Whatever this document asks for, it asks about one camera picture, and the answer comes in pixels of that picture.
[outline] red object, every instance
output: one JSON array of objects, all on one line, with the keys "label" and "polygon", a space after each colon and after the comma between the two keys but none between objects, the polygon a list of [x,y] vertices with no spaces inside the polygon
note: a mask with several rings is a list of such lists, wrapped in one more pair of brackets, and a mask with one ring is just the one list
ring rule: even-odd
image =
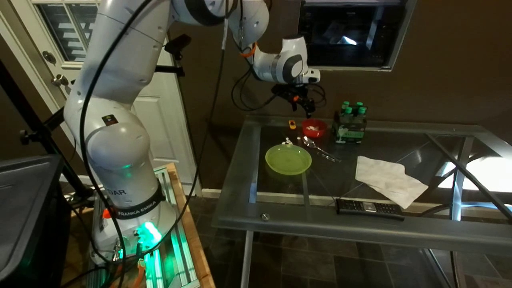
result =
[{"label": "red object", "polygon": [[107,208],[102,209],[100,216],[102,216],[102,219],[110,219],[111,217],[110,211]]},{"label": "red object", "polygon": [[310,139],[321,137],[324,131],[326,131],[326,123],[321,120],[305,118],[302,123],[302,132]]}]

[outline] window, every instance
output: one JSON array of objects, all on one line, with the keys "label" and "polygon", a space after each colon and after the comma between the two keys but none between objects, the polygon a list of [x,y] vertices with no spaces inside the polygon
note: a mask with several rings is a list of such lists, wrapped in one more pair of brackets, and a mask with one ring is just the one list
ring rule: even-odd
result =
[{"label": "window", "polygon": [[[447,161],[443,169],[441,176],[454,169],[455,166]],[[512,160],[500,158],[500,156],[481,156],[473,161],[467,163],[467,171],[470,171],[487,190],[510,193],[512,192]],[[439,187],[451,188],[452,176],[446,177]],[[462,187],[465,190],[478,190],[478,187],[463,177]]]},{"label": "window", "polygon": [[81,62],[97,12],[94,3],[36,3],[55,46],[65,60]]},{"label": "window", "polygon": [[391,70],[415,0],[302,0],[299,32],[319,68]]}]

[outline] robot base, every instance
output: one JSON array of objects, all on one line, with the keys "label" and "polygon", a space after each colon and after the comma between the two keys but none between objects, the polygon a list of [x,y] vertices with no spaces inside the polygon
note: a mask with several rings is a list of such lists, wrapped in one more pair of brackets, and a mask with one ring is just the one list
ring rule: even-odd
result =
[{"label": "robot base", "polygon": [[[92,238],[105,259],[119,260],[121,257],[137,256],[158,244],[161,236],[172,227],[175,217],[175,206],[169,201],[159,201],[142,216],[116,219],[124,240],[126,251],[123,251],[111,217],[97,212],[94,217]],[[95,252],[92,252],[91,257],[97,265],[103,262]]]}]

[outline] metal table frame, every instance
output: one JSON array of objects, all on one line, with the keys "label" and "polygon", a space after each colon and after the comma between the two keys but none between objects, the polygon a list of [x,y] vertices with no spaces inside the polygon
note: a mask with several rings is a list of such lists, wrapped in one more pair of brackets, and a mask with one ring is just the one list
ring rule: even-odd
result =
[{"label": "metal table frame", "polygon": [[[388,220],[377,217],[343,217],[342,222],[331,209],[311,204],[273,204],[257,201],[259,136],[262,124],[283,124],[283,118],[247,118],[238,136],[238,144],[227,171],[227,177],[217,203],[214,225],[246,230],[241,286],[247,286],[251,249],[254,232],[302,235],[316,238],[335,238],[367,243],[391,243],[403,246],[439,248],[449,251],[478,251],[500,254],[512,248],[512,228],[507,224],[468,222],[460,219],[463,177],[475,182],[481,193],[502,211],[508,220],[510,206],[484,188],[478,179],[465,169],[467,148],[478,139],[500,156],[512,158],[512,147],[478,124],[428,124],[371,121],[367,131],[391,131],[425,134],[449,161],[455,164],[449,219],[404,217]],[[435,136],[465,137],[454,158],[435,140]]]}]

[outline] glass table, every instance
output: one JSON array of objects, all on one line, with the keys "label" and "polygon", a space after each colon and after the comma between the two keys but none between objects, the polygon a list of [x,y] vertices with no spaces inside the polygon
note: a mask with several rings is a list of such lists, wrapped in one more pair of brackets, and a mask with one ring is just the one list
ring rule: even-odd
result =
[{"label": "glass table", "polygon": [[[510,251],[512,187],[495,185],[507,177],[497,172],[512,163],[505,140],[478,124],[403,121],[367,121],[358,144],[335,144],[331,134],[305,142],[297,140],[303,139],[299,129],[287,128],[287,118],[244,120],[214,214],[214,225],[246,232],[241,286],[247,284],[254,232],[457,252]],[[278,176],[265,163],[267,148],[286,137],[311,156],[302,174]],[[359,156],[403,164],[423,192],[399,208],[399,217],[335,212],[335,200],[393,204],[355,179]]]}]

